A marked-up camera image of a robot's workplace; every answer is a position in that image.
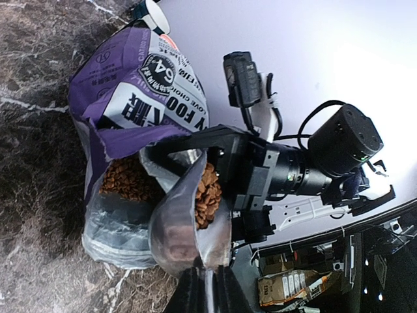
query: dry pet food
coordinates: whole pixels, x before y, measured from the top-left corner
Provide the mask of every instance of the dry pet food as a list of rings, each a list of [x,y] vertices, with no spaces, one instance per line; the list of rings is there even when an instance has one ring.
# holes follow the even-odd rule
[[[100,193],[109,192],[128,200],[156,203],[164,197],[164,191],[156,179],[148,175],[136,155],[113,161],[100,188]]]
[[[195,226],[198,230],[206,229],[213,222],[219,208],[222,190],[217,180],[214,166],[207,163],[195,194]]]

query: white wall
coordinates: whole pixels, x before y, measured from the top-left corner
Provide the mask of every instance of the white wall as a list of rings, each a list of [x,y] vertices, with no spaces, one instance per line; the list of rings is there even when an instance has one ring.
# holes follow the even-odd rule
[[[223,56],[251,51],[259,71],[273,72],[284,119],[294,134],[316,106],[330,99],[354,104],[372,118],[397,199],[417,197],[417,1],[413,0],[163,0],[171,37],[189,58],[206,92],[211,124],[243,126],[229,106]],[[333,109],[314,118],[313,132]],[[322,218],[289,228],[287,241],[348,224]]]

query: open bag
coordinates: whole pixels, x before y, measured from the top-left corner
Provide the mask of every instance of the open bag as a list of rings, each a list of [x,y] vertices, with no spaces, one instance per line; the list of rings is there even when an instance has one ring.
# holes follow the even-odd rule
[[[125,269],[156,265],[148,238],[154,204],[101,193],[106,171],[151,143],[209,125],[190,63],[151,28],[136,20],[103,42],[71,77],[68,96],[87,157],[83,246]]]

